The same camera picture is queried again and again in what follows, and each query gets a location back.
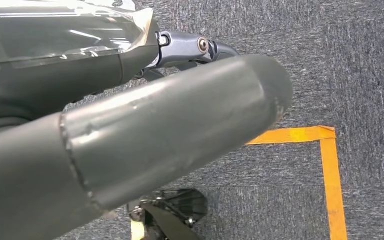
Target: yellow tape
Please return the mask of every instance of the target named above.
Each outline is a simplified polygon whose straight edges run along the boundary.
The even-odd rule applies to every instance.
[[[130,220],[131,240],[142,240],[145,238],[145,227],[140,221]]]
[[[249,141],[247,145],[303,143],[312,141],[320,141],[330,240],[347,240],[347,226],[342,200],[336,135],[333,127],[319,125],[269,130]],[[132,221],[132,240],[140,240],[144,236],[144,226],[142,225],[138,228],[137,224],[138,222]]]

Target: protective film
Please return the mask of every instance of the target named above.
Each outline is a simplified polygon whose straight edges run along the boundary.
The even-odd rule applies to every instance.
[[[0,63],[13,68],[120,54],[147,42],[151,8],[78,0],[0,0]]]

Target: bolt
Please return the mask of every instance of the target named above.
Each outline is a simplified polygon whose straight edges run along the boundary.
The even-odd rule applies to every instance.
[[[208,52],[208,48],[209,48],[208,40],[203,36],[199,37],[198,38],[199,51],[201,51],[201,53],[205,54]]]
[[[169,44],[169,38],[167,36],[161,35],[158,38],[158,44],[160,46],[165,46]]]

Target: gray carpet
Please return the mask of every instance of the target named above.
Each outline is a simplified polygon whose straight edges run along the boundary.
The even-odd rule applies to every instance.
[[[135,3],[154,8],[162,29],[282,62],[294,101],[276,127],[336,128],[348,239],[384,240],[384,0]],[[210,214],[196,228],[205,240],[330,239],[317,142],[244,146],[170,186],[207,195]],[[121,208],[60,239],[128,240],[130,224]]]

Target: plastic wrap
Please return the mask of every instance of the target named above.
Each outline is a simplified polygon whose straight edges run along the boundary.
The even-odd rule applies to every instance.
[[[0,68],[128,52],[147,42],[153,10],[78,0],[0,0]]]

